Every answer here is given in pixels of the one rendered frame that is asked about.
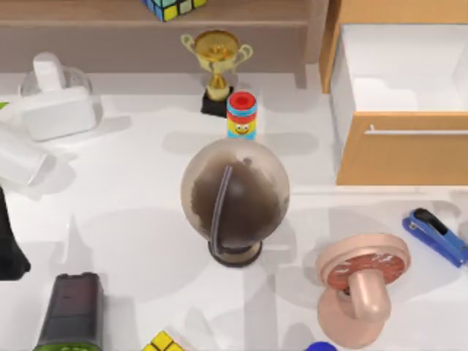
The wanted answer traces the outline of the brown globe on stand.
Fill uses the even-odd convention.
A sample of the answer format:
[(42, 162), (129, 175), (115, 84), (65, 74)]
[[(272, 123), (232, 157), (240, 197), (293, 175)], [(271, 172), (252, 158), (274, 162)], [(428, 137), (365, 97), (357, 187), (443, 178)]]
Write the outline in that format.
[(250, 140), (223, 138), (202, 147), (181, 180), (187, 221), (221, 265), (242, 268), (283, 222), (290, 180), (274, 152)]

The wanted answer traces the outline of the colourful can with red lid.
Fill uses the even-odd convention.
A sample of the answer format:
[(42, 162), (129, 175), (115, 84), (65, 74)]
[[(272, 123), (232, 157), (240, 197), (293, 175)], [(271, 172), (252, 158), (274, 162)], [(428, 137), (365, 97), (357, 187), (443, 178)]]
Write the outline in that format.
[(257, 100), (248, 91), (236, 91), (227, 100), (227, 136), (255, 140)]

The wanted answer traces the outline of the gold trophy with black base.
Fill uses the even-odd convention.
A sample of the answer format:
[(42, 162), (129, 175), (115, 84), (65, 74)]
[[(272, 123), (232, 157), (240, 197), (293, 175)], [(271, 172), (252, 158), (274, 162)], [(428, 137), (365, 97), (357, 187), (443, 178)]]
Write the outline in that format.
[(204, 31), (197, 37), (181, 35), (182, 45), (197, 58), (202, 69), (211, 74), (205, 86), (200, 112), (225, 118), (227, 100), (234, 91), (223, 74), (234, 72), (237, 67), (253, 56), (253, 48), (241, 44), (238, 38), (225, 30)]

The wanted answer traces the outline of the wooden cupboard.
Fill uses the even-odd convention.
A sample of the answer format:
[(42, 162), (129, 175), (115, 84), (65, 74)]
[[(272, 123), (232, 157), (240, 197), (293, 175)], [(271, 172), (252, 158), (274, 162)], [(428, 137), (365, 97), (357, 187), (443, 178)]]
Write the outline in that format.
[(322, 92), (330, 92), (344, 24), (468, 24), (468, 0), (329, 0), (319, 57)]

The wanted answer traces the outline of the pink stand with brown disc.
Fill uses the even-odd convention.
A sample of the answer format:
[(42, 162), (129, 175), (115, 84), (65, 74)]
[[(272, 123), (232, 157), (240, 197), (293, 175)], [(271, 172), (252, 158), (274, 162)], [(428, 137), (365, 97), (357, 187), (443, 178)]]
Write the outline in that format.
[(325, 287), (317, 304), (324, 334), (354, 350), (375, 342), (391, 313), (387, 286), (410, 264), (407, 244), (391, 234), (352, 235), (326, 246), (315, 265)]

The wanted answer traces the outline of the pale wooden drawer front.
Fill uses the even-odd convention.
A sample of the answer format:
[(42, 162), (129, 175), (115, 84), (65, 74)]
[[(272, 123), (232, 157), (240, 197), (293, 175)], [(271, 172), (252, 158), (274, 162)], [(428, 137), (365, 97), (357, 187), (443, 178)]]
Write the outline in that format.
[(365, 135), (376, 129), (468, 129), (468, 112), (333, 114), (338, 185), (468, 186), (468, 136)]

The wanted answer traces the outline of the colourful puzzle cube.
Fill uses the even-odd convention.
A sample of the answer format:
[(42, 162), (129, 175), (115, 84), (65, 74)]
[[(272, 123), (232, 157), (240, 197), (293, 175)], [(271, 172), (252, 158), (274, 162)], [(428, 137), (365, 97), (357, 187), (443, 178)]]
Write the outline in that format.
[(140, 0), (160, 21), (168, 22), (206, 4), (207, 0)]

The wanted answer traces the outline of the wooden open shelf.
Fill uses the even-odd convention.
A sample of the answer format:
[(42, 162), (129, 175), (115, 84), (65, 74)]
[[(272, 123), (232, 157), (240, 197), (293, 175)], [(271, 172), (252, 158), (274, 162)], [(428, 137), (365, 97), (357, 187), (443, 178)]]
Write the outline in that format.
[(225, 29), (254, 54), (242, 72), (303, 77), (318, 57), (328, 0), (207, 0), (168, 22), (141, 0), (0, 0), (0, 72), (55, 53), (87, 73), (196, 72), (182, 34)]

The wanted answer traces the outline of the yellow puzzle cube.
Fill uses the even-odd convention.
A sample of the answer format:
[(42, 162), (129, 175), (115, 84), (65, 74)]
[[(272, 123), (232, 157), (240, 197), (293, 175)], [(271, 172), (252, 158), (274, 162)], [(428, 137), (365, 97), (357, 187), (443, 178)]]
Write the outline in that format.
[(185, 351), (166, 331), (160, 331), (141, 351)]

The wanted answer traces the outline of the white appliance with clear dome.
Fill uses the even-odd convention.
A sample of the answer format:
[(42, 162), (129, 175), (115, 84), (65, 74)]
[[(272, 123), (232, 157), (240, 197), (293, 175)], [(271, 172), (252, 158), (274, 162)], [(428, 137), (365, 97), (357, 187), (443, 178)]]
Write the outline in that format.
[(20, 121), (35, 141), (87, 132), (97, 125), (91, 83), (50, 52), (37, 54), (19, 88)]

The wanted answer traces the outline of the white drawer inside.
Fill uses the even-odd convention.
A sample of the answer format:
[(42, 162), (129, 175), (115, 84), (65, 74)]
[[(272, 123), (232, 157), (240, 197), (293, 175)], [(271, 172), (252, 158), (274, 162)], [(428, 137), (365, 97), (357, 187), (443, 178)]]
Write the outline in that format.
[(346, 25), (330, 84), (332, 115), (468, 112), (468, 25)]

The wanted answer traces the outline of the blue and black stapler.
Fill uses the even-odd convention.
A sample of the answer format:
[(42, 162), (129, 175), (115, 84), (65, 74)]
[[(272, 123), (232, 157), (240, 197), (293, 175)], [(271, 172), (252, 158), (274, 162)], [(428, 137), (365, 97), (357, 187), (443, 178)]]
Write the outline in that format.
[(425, 208), (416, 208), (402, 220), (403, 228), (452, 265), (468, 264), (468, 243)]

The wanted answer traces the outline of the black and green box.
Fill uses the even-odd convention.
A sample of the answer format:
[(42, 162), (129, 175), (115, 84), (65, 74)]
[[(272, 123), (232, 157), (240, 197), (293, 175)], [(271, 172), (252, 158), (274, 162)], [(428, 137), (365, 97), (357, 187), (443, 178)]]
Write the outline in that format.
[(56, 277), (33, 351), (103, 351), (104, 291), (96, 273)]

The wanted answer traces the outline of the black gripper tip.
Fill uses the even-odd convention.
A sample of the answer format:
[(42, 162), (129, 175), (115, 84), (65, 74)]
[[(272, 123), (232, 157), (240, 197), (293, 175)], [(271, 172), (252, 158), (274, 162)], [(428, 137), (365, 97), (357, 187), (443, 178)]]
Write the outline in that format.
[(20, 280), (31, 264), (15, 239), (4, 191), (0, 187), (0, 282)]

